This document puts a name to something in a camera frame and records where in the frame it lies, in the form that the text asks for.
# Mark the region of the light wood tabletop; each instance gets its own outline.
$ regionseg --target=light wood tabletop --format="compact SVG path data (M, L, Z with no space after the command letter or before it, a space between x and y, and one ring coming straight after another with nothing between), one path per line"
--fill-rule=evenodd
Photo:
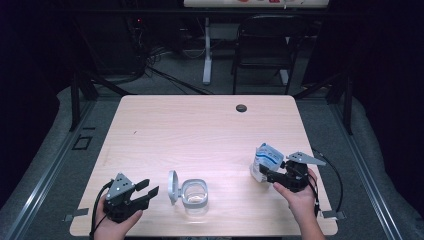
M247 110L238 112L239 104ZM159 186L128 236L300 235L287 201L250 174L249 165L262 143L284 155L297 151L312 155L291 96L123 97L79 205L89 213L75 217L70 232L88 235L98 192L121 172L134 183L150 179L150 186L132 199ZM331 210L318 168L309 167L318 176L321 209ZM186 214L181 199L171 204L170 170L177 172L180 185L196 178L206 182L205 215ZM337 232L335 220L318 216L318 222L325 235Z

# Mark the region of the dark background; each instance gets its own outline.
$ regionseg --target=dark background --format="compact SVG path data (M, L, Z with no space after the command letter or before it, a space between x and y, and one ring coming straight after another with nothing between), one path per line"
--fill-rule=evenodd
M181 6L181 1L161 2ZM99 70L99 62L84 43L90 35L81 34L65 16L58 19L57 15L48 14L45 10L50 7L66 4L21 0L2 1L0 6L1 205L21 179L54 121L59 107L56 94L69 86L78 69L94 73ZM424 146L424 28L420 17L424 7L418 2L386 1L383 5L375 1L365 5L357 1L332 1L329 12L341 10L371 12L377 17L348 23L324 21L304 83L323 81L345 70L352 57L359 56L354 58L350 74L353 94L363 104L373 126L386 172L397 190L424 216L424 164L420 152ZM159 20L151 24L162 27L156 28L157 35L173 34L181 24L173 22L164 25ZM119 32L122 26L118 24L109 30ZM164 45L178 51L179 41L180 38L164 41ZM358 48L361 41L368 44ZM131 43L130 39L111 39L106 49L126 42ZM114 69L134 71L131 61L137 58L131 49L127 48L120 61L107 63L108 68L114 65ZM356 55L358 49L362 55Z

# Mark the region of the hand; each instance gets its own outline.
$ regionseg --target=hand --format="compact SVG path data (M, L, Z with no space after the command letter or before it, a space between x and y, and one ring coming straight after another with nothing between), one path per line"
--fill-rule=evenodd
M308 173L315 181L317 180L317 176L311 169L308 169ZM312 186L315 186L315 182L312 179L310 179L310 182ZM315 218L315 195L309 185L302 191L296 193L290 191L278 182L275 182L273 186L277 192L287 199L289 208L299 224L304 219Z
M315 186L317 176L311 169L308 169L308 173L313 178L309 181L312 186ZM302 191L294 193L278 182L274 182L273 186L277 192L287 199L289 208L299 224L302 239L324 239L324 234L315 216L315 194L312 189L306 186Z
M94 232L95 240L123 240L127 232L138 222L138 220L143 215L143 211L138 210L127 220L116 223L107 217L105 218L105 213L103 212L104 200L106 195L103 195L100 198L99 204L97 206L96 212L96 226L98 225L97 230Z

